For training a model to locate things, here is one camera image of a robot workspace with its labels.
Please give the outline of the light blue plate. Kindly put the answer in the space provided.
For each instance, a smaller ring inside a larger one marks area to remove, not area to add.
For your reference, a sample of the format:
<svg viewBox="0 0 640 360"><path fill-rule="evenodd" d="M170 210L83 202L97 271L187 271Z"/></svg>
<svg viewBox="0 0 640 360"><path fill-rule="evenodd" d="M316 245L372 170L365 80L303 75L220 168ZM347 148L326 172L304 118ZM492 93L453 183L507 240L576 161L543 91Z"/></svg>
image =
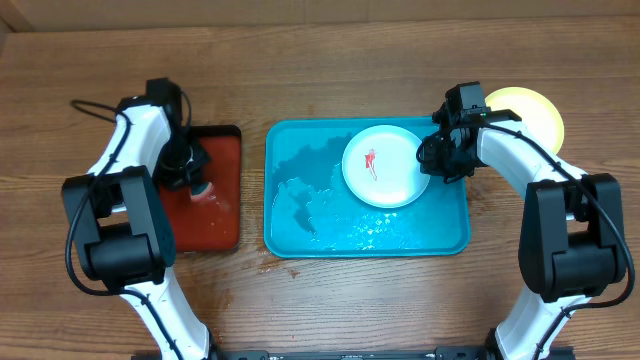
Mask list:
<svg viewBox="0 0 640 360"><path fill-rule="evenodd" d="M416 160L420 144L414 133L399 126L360 131L342 156L347 187L359 200L378 208L399 208L417 200L430 182Z"/></svg>

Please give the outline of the green plate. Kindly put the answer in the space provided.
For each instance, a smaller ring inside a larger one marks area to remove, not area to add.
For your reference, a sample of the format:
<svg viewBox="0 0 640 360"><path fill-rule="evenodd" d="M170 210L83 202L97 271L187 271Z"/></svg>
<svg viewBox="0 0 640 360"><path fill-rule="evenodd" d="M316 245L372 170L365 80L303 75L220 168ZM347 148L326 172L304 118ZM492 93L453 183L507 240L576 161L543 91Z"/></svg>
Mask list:
<svg viewBox="0 0 640 360"><path fill-rule="evenodd" d="M512 110L547 150L557 155L564 142L564 122L555 105L542 94L524 87L498 89L485 98L494 111Z"/></svg>

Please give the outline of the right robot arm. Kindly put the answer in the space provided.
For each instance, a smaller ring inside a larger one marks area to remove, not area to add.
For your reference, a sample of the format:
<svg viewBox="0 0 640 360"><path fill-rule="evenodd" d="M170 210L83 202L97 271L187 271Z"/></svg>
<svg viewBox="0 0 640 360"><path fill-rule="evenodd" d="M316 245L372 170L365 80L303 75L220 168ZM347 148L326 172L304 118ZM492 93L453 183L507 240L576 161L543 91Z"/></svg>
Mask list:
<svg viewBox="0 0 640 360"><path fill-rule="evenodd" d="M545 149L510 109L493 110L477 82L454 86L416 152L422 173L450 184L491 167L523 198L518 262L525 286L484 345L439 347L438 359L572 359L552 343L579 310L617 306L636 270L624 238L621 189Z"/></svg>

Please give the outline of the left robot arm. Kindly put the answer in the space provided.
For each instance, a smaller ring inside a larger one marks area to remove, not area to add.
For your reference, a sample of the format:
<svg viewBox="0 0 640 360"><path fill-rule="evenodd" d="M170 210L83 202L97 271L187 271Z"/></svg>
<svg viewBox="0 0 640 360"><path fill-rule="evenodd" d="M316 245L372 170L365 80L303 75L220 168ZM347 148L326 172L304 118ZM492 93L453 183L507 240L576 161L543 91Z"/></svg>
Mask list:
<svg viewBox="0 0 640 360"><path fill-rule="evenodd" d="M178 284L176 240L158 189L210 190L211 158L191 135L191 104L167 78L111 108L115 129L99 160L65 180L69 221L65 267L72 283L97 297L120 297L134 309L163 359L213 359L208 327Z"/></svg>

